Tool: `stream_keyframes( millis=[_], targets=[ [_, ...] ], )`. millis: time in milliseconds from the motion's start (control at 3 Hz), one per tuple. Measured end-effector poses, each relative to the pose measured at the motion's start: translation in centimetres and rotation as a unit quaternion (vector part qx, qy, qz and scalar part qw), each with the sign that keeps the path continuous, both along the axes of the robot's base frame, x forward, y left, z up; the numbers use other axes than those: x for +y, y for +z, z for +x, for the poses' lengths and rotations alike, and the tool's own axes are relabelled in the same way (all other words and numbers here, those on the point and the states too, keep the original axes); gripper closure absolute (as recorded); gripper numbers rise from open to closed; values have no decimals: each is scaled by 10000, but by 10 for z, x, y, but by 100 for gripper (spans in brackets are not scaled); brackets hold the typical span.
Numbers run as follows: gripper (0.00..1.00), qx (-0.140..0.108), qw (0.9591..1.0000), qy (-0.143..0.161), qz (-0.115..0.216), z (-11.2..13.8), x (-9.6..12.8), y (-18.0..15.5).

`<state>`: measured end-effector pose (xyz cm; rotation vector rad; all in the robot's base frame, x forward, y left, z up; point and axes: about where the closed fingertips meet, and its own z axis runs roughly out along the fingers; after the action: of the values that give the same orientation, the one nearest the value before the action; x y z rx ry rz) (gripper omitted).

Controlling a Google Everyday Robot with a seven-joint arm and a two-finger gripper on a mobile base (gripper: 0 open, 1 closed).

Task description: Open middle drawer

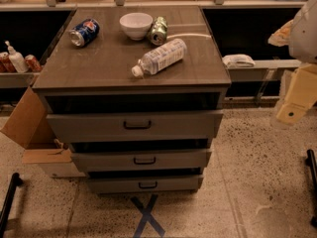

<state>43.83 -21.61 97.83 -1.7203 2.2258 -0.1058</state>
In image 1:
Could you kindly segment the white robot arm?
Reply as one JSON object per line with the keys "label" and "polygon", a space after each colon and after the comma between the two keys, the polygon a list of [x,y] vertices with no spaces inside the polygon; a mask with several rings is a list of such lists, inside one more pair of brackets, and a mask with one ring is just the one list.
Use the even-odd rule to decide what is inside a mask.
{"label": "white robot arm", "polygon": [[301,61],[294,72],[284,74],[275,105],[274,120],[291,126],[317,102],[317,0],[307,0],[268,42],[277,47],[288,46],[289,54]]}

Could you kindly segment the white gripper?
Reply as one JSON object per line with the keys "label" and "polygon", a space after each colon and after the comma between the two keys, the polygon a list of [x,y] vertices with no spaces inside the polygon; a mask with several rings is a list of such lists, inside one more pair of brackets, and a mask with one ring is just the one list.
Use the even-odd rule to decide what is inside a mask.
{"label": "white gripper", "polygon": [[317,65],[307,63],[291,75],[290,85],[284,98],[286,103],[277,107],[276,119],[293,125],[305,116],[317,101]]}

